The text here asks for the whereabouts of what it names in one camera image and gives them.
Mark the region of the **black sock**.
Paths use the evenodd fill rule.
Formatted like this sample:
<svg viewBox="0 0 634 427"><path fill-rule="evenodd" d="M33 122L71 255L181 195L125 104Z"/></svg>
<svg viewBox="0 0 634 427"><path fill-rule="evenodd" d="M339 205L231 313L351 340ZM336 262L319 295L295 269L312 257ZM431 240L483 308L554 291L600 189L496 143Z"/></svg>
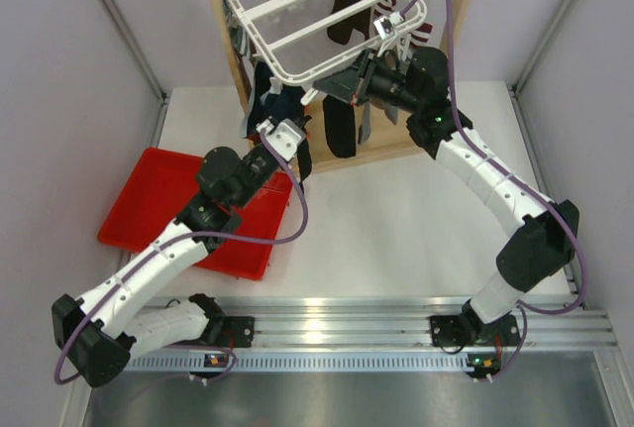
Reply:
<svg viewBox="0 0 634 427"><path fill-rule="evenodd" d="M310 146L308 141L309 132L305 128L305 126L301 127L301 130L304 133L304 138L300 145L298 146L296 159L297 159L297 169L299 174L299 184L303 186L304 181L310 176L313 169L313 160L310 153Z"/></svg>
<svg viewBox="0 0 634 427"><path fill-rule="evenodd" d="M333 97L323 100L326 144L338 159L350 159L357 154L355 108Z"/></svg>

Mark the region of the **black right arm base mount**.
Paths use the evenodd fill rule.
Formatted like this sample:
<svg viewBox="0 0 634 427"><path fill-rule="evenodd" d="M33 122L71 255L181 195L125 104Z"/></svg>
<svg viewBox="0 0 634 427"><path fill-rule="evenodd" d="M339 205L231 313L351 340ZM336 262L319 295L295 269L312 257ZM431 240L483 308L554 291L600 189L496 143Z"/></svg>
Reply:
<svg viewBox="0 0 634 427"><path fill-rule="evenodd" d="M467 315L434 315L429 318L432 346L455 355L464 348L516 347L521 335L516 318L507 313L499 320L482 324Z"/></svg>

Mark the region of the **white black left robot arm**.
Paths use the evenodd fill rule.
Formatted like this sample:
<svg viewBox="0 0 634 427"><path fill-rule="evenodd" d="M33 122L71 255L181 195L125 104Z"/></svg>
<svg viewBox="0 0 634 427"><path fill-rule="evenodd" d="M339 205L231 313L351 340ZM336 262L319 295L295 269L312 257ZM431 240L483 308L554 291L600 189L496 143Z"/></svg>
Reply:
<svg viewBox="0 0 634 427"><path fill-rule="evenodd" d="M53 337L60 349L53 379L64 385L82 378L101 387L130 360L180 342L218 344L226 315L214 298L193 294L151 316L141 310L185 269L217 252L227 242L275 246L297 240L308 220L283 238L243 236L239 209L253 201L275 173L291 174L297 143L264 137L244 157L227 147L203 159L199 191L153 242L101 284L77 298L53 303Z"/></svg>

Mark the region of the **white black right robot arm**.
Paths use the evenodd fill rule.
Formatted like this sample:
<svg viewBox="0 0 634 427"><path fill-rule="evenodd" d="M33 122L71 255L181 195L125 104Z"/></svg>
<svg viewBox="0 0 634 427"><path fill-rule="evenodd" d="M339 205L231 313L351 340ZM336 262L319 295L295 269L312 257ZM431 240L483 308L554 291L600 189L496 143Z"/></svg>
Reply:
<svg viewBox="0 0 634 427"><path fill-rule="evenodd" d="M409 62L390 67L375 51L364 50L313 86L347 104L378 100L407 112L414 144L461 180L507 235L494 275L463 308L462 330L472 343L487 343L524 294L577 254L579 209L534 190L486 148L455 105L453 71L442 51L421 48Z"/></svg>

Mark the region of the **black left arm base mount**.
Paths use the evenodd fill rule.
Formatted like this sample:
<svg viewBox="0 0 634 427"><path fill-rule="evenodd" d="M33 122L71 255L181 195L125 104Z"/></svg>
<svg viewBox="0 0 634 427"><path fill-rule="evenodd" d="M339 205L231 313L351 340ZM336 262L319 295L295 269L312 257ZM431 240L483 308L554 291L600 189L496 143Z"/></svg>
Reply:
<svg viewBox="0 0 634 427"><path fill-rule="evenodd" d="M250 348L255 336L255 318L252 316L227 316L219 329L206 330L195 340L175 343L182 347Z"/></svg>

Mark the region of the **white plastic clip hanger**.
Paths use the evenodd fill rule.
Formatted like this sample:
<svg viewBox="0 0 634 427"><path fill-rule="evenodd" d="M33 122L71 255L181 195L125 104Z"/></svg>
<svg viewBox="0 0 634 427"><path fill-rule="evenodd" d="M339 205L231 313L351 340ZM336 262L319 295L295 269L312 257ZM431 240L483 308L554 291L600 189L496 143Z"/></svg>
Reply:
<svg viewBox="0 0 634 427"><path fill-rule="evenodd" d="M306 2L306 9L279 24L262 18L287 5ZM283 84L308 86L351 63L365 48L384 50L371 23L372 8L381 0L223 0L228 26L243 27L254 57L264 61ZM426 21L424 0L397 0L407 18Z"/></svg>

